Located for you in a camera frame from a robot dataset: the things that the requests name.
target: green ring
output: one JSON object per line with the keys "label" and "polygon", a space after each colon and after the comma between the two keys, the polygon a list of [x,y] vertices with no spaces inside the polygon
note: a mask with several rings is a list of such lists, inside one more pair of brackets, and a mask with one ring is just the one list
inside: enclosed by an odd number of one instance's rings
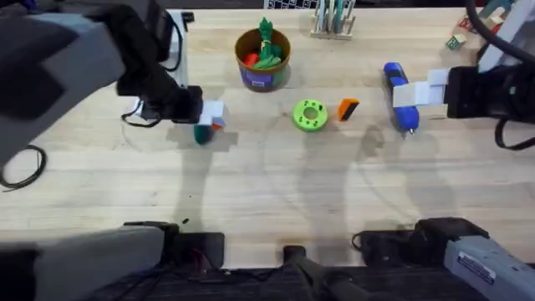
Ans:
{"label": "green ring", "polygon": [[[304,111],[307,108],[316,110],[317,116],[315,119],[305,117]],[[325,105],[314,99],[301,100],[293,108],[293,123],[301,130],[321,130],[327,123],[327,118],[327,108]]]}

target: small green object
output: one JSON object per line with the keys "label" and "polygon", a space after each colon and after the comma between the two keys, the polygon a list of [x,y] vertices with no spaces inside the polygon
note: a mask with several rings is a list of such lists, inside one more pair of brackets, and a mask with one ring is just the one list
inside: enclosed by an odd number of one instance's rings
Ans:
{"label": "small green object", "polygon": [[214,129],[209,125],[194,125],[193,137],[199,145],[205,145],[211,141],[214,136]]}
{"label": "small green object", "polygon": [[272,55],[271,35],[273,33],[273,23],[269,22],[266,18],[262,18],[258,30],[260,31],[260,37],[262,39],[260,60],[263,61]]}
{"label": "small green object", "polygon": [[260,60],[260,62],[254,64],[254,66],[252,67],[255,69],[265,69],[266,66],[269,65],[269,62],[271,62],[272,59],[273,59],[273,56],[271,55],[267,59]]}
{"label": "small green object", "polygon": [[281,63],[280,58],[275,58],[273,56],[270,56],[269,58],[261,60],[260,62],[254,64],[254,66],[252,67],[255,69],[268,69],[271,67],[275,67],[280,63]]}
{"label": "small green object", "polygon": [[293,108],[293,122],[304,131],[321,130],[327,119],[327,108],[314,99],[301,100]]}
{"label": "small green object", "polygon": [[283,49],[278,45],[272,45],[271,53],[273,56],[283,59]]}

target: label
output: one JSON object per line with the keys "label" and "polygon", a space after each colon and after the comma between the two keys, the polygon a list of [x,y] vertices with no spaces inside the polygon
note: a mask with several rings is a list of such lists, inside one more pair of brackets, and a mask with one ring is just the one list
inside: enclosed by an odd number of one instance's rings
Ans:
{"label": "label", "polygon": [[491,285],[494,284],[494,280],[496,279],[496,273],[490,268],[485,267],[483,263],[481,263],[476,258],[464,252],[459,252],[459,256],[457,256],[457,262],[465,268],[469,269],[477,277],[483,279],[483,281],[485,281],[486,283],[489,283]]}
{"label": "label", "polygon": [[263,88],[273,87],[275,77],[272,74],[254,74],[245,69],[241,69],[240,71],[242,74],[243,83],[245,84]]}

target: white sticker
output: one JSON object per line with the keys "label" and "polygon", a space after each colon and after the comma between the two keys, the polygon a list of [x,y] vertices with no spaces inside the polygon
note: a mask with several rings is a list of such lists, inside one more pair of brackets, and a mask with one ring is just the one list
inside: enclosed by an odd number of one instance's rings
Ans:
{"label": "white sticker", "polygon": [[485,281],[486,283],[489,283],[491,285],[494,284],[494,281],[496,280],[496,273],[490,268],[487,268],[485,265],[483,265],[483,263],[480,262],[478,259],[464,252],[459,252],[459,256],[457,256],[457,262],[465,268],[469,269],[479,278],[483,279],[483,281]]}

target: wooden table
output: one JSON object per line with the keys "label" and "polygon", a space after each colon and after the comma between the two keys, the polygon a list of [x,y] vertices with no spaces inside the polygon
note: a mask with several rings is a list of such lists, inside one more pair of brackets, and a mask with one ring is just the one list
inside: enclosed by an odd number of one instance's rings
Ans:
{"label": "wooden table", "polygon": [[[500,150],[495,120],[447,120],[443,107],[421,108],[420,128],[406,139],[390,122],[383,64],[400,62],[410,80],[469,64],[466,52],[444,50],[463,10],[355,14],[354,39],[343,42],[309,38],[310,11],[195,11],[190,83],[206,99],[225,100],[225,131],[202,147],[190,126],[127,127],[119,115],[130,99],[113,87],[97,91],[35,142],[49,153],[43,177],[0,194],[0,237],[189,218],[185,231],[227,235],[229,267],[274,266],[289,243],[309,246],[321,263],[348,264],[359,261],[352,233],[456,216],[535,261],[535,150]],[[291,79],[267,94],[244,88],[233,57],[236,38],[262,16],[293,47]],[[362,104],[339,123],[343,97]],[[318,133],[303,133],[289,117],[307,98],[323,101],[333,116]],[[527,125],[506,133],[508,140],[530,135]],[[34,161],[11,166],[34,168]]]}

